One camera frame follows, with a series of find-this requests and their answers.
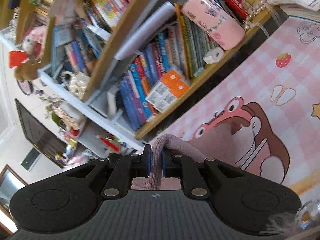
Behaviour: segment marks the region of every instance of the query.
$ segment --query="mirror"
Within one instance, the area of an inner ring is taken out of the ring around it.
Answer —
[[[27,184],[6,165],[0,174],[0,209],[11,218],[9,213],[9,203],[19,189]]]

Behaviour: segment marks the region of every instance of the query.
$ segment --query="cartoon eye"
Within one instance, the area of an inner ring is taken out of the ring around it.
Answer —
[[[200,138],[205,133],[205,127],[201,126],[195,133],[195,138]]]
[[[237,99],[236,99],[236,100],[233,100],[233,101],[228,105],[227,111],[228,111],[228,112],[233,112],[233,111],[235,111],[235,110],[238,108],[239,104],[240,104],[239,100],[237,100]]]

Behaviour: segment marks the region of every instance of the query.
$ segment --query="red heart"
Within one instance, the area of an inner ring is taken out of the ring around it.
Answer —
[[[9,68],[19,67],[28,58],[24,51],[13,50],[9,52]]]

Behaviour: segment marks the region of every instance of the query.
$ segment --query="metal rivet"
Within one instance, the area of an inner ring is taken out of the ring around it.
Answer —
[[[207,195],[207,191],[204,189],[204,188],[194,188],[192,191],[191,191],[192,195],[194,196],[198,196],[198,197],[202,197],[204,195]]]
[[[107,188],[103,191],[103,193],[108,197],[114,197],[119,194],[119,190],[117,190],[116,188]]]

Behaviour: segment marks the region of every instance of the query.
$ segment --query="brown cartoon hair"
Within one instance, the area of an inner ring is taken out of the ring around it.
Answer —
[[[267,138],[271,156],[277,156],[282,161],[284,175],[287,174],[290,165],[290,156],[283,142],[273,133],[266,113],[258,103],[251,102],[246,105],[261,121],[261,130],[255,137],[256,145],[259,145],[264,138]]]

